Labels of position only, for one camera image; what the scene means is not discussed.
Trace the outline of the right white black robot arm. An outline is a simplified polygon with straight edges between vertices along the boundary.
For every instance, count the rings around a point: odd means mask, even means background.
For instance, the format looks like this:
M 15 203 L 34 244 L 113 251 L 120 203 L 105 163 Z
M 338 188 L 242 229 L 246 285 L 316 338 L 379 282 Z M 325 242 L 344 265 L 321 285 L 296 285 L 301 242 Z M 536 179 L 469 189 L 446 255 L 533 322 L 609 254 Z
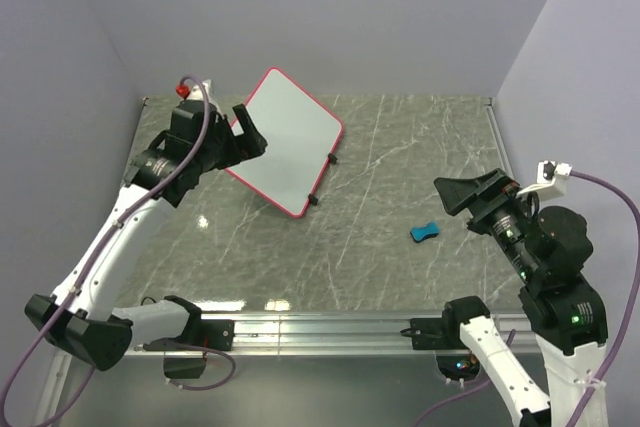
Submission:
M 600 372 L 608 340 L 606 309 L 582 274 L 593 253 L 587 222 L 568 208 L 540 205 L 565 194 L 571 173 L 566 163 L 544 161 L 528 187 L 501 169 L 434 181 L 445 212 L 468 211 L 468 230 L 491 236 L 523 283 L 519 299 L 543 356 L 547 392 L 515 358 L 479 298 L 448 302 L 441 323 L 444 340 L 469 349 L 480 362 L 516 426 L 608 423 Z

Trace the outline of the pink framed whiteboard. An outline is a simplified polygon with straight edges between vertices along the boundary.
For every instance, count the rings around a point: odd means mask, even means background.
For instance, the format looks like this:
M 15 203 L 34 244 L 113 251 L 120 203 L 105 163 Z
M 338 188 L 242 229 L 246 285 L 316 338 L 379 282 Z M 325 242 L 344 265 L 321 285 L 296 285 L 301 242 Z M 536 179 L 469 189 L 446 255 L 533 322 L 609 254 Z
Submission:
M 343 135 L 342 121 L 277 67 L 245 106 L 268 146 L 226 172 L 287 215 L 302 217 Z

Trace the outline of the blue whiteboard eraser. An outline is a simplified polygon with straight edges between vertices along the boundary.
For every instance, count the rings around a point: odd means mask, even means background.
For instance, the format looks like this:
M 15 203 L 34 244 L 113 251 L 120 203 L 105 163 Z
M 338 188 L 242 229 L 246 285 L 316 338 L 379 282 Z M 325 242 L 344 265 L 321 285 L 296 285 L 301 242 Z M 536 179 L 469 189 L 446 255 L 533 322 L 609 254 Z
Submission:
M 412 227 L 410 229 L 410 236 L 416 243 L 421 243 L 425 240 L 435 238 L 440 234 L 440 229 L 435 222 L 429 222 L 421 227 Z

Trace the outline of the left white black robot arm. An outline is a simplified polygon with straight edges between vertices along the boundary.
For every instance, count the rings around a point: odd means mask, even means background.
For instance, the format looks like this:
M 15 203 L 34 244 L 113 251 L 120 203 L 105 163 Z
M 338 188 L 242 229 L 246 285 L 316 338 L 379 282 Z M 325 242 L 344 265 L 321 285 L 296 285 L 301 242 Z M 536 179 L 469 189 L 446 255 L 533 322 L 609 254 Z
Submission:
M 168 295 L 133 308 L 115 303 L 148 242 L 200 177 L 265 153 L 267 141 L 247 107 L 238 104 L 233 112 L 230 121 L 211 104 L 184 100 L 172 110 L 169 127 L 134 158 L 108 220 L 79 264 L 52 294 L 27 302 L 26 316 L 51 345 L 99 371 L 141 344 L 202 345 L 202 311 L 186 299 Z

